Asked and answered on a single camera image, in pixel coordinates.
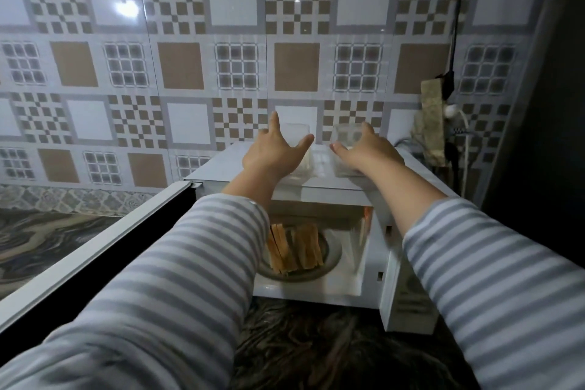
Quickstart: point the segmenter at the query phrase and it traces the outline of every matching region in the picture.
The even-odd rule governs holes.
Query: dark wall
[[[486,212],[585,267],[585,3],[567,0]]]

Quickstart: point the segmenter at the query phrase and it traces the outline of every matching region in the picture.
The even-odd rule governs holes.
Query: white cable
[[[467,120],[467,116],[462,110],[459,110],[461,117],[463,118],[463,123],[465,125],[465,130],[469,132],[469,121]],[[461,183],[461,197],[465,199],[465,189],[467,187],[467,172],[469,168],[469,133],[465,135],[465,156],[463,157],[463,182]]]

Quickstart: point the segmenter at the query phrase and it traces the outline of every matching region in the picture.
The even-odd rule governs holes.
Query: striped sleeve
[[[267,229],[249,199],[197,201],[0,388],[226,388]]]
[[[459,198],[404,251],[483,388],[585,388],[583,269]]]

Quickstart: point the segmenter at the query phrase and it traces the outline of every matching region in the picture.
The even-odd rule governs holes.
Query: hand
[[[364,174],[367,174],[371,163],[378,160],[389,159],[404,164],[404,159],[394,146],[388,139],[376,135],[368,122],[362,122],[362,137],[351,150],[340,142],[334,142],[329,147],[343,162]]]
[[[275,185],[296,169],[313,140],[315,136],[307,134],[296,147],[289,146],[280,132],[278,113],[273,112],[268,129],[258,131],[258,137],[242,159],[242,165],[244,170],[265,172]]]

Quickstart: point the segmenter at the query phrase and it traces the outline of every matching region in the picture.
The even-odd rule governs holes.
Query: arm
[[[73,322],[2,367],[0,388],[226,388],[265,209],[312,140],[289,147],[273,113],[223,193],[197,201]]]
[[[404,252],[484,388],[585,387],[585,271],[446,198],[363,126],[332,149],[378,186]]]

